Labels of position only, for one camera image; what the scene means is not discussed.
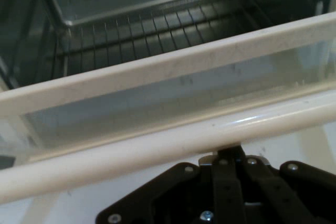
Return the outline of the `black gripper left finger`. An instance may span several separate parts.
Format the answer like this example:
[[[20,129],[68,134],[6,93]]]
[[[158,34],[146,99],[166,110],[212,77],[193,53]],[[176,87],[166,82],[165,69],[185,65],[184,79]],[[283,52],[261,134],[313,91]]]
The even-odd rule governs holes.
[[[99,212],[96,223],[246,223],[233,147],[178,163]]]

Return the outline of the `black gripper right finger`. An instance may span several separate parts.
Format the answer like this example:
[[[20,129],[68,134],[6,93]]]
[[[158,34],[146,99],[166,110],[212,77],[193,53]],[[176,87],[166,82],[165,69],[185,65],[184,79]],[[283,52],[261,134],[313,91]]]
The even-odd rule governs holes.
[[[299,161],[279,169],[258,156],[237,163],[237,223],[335,223],[335,175]]]

